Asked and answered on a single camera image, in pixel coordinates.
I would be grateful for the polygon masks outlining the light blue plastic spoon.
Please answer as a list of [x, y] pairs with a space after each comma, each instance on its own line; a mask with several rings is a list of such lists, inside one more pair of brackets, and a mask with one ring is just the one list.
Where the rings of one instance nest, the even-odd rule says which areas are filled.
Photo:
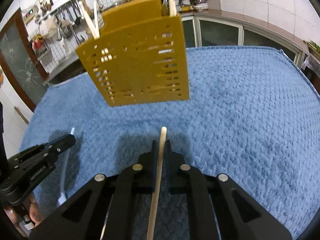
[[60, 196], [57, 199], [57, 207], [60, 207], [67, 200], [65, 183], [66, 183], [66, 171], [67, 171], [67, 164], [70, 156], [70, 151], [71, 151], [70, 148], [66, 151], [64, 161], [63, 161], [63, 166], [61, 169], [60, 186], [59, 186]]

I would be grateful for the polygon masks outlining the brown glass door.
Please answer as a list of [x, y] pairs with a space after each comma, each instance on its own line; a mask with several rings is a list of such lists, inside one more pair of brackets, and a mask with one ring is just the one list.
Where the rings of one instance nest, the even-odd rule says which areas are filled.
[[44, 82], [49, 74], [28, 41], [20, 9], [1, 30], [1, 68], [20, 99], [34, 111], [47, 91]]

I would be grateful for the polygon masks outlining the blue fleece table cloth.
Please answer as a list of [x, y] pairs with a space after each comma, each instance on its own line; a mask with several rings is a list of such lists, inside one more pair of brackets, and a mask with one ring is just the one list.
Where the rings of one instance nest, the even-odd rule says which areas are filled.
[[188, 164], [229, 175], [298, 238], [319, 209], [319, 94], [275, 49], [190, 48], [187, 63], [187, 101], [110, 107], [87, 74], [49, 87], [21, 149], [74, 130], [71, 196], [134, 164], [166, 127]]

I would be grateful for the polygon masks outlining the yellow perforated utensil holder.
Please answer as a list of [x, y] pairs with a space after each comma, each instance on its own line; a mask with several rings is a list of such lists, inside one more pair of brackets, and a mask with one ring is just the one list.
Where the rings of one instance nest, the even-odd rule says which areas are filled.
[[98, 38], [76, 53], [109, 106], [189, 99], [180, 15], [162, 0], [135, 0], [107, 9]]

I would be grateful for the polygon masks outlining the hanging utensil rack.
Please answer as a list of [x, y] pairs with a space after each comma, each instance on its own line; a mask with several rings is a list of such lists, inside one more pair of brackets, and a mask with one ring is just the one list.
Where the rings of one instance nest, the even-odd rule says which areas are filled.
[[36, 15], [26, 24], [28, 46], [32, 47], [34, 40], [48, 41], [50, 38], [74, 38], [80, 42], [87, 40], [84, 20], [77, 26], [74, 21], [81, 17], [78, 12], [79, 0], [19, 0], [22, 13], [29, 12], [37, 6]]

